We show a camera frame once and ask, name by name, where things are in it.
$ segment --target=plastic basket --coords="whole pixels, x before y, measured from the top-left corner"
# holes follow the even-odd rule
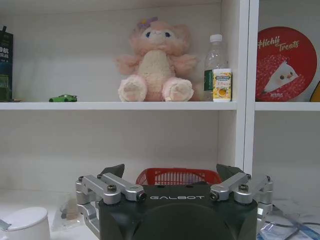
[[[221,178],[211,170],[187,168],[148,168],[136,179],[139,185],[188,185],[197,182],[219,184]]]

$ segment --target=purple bow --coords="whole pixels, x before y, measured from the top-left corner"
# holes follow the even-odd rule
[[[158,21],[158,17],[157,16],[151,17],[149,19],[144,19],[141,22],[139,22],[137,24],[137,26],[138,26],[139,29],[147,29],[147,28],[149,28],[151,26],[151,23],[155,22],[155,21]]]

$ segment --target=cartoon bird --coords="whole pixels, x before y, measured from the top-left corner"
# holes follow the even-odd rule
[[[287,61],[284,61],[278,69],[271,75],[270,80],[264,88],[265,93],[272,92],[285,84],[292,82],[298,77],[296,71]]]

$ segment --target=plush toy paw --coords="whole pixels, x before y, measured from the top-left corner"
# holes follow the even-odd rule
[[[118,93],[122,102],[143,102],[147,95],[147,85],[142,77],[131,75],[121,81]]]
[[[172,77],[163,86],[162,95],[166,102],[186,102],[194,94],[189,80]]]

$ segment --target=package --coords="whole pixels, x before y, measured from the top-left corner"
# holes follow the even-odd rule
[[[270,27],[258,33],[255,100],[305,101],[317,71],[312,42],[296,29]]]
[[[66,193],[59,200],[51,231],[60,232],[83,224],[84,219],[78,212],[77,200],[70,193]]]
[[[213,101],[230,102],[232,93],[232,72],[230,68],[213,70]]]
[[[6,27],[0,31],[0,102],[12,99],[14,36],[6,32]]]
[[[316,240],[320,234],[311,229],[310,225],[317,222],[300,222],[292,213],[287,214],[273,206],[266,222],[257,235],[257,240]]]

